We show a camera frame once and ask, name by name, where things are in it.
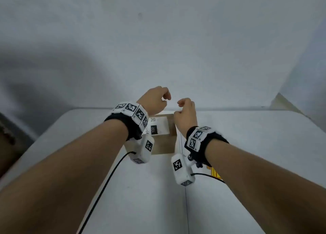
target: white table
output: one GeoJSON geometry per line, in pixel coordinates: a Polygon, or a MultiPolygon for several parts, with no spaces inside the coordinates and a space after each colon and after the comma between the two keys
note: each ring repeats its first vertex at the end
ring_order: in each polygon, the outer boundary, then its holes
{"type": "MultiPolygon", "coordinates": [[[[0,180],[0,189],[100,124],[108,112],[82,109],[64,114],[0,180]]],[[[209,111],[197,112],[197,116],[198,123],[214,126],[230,143],[326,187],[326,134],[306,117],[288,111],[209,111]]],[[[176,151],[186,154],[183,143],[184,138],[178,139],[176,151]]],[[[122,148],[112,167],[124,153],[122,148]]],[[[110,180],[84,233],[262,232],[223,183],[196,176],[193,185],[177,185],[170,158],[168,154],[153,155],[144,165],[126,158],[110,180]]],[[[194,167],[194,171],[208,173],[205,168],[194,167]]]]}

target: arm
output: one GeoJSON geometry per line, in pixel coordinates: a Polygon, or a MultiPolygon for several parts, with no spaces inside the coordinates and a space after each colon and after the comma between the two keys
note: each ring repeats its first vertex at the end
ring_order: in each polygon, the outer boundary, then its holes
{"type": "MultiPolygon", "coordinates": [[[[171,99],[159,86],[137,103],[154,115],[162,97],[171,99]]],[[[127,137],[121,121],[108,120],[20,175],[0,192],[0,233],[75,233],[127,137]]]]}
{"type": "MultiPolygon", "coordinates": [[[[195,105],[182,99],[175,123],[186,137],[197,126],[195,105]]],[[[266,233],[321,233],[326,230],[326,189],[223,141],[212,140],[208,162],[266,233]]]]}

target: person's right arm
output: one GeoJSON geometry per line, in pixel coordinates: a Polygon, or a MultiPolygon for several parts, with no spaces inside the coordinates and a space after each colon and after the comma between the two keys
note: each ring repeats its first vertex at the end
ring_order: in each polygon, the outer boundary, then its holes
{"type": "MultiPolygon", "coordinates": [[[[195,105],[178,104],[175,123],[186,137],[197,126],[195,105]]],[[[326,231],[325,188],[223,141],[212,140],[205,157],[266,233],[326,231]]]]}

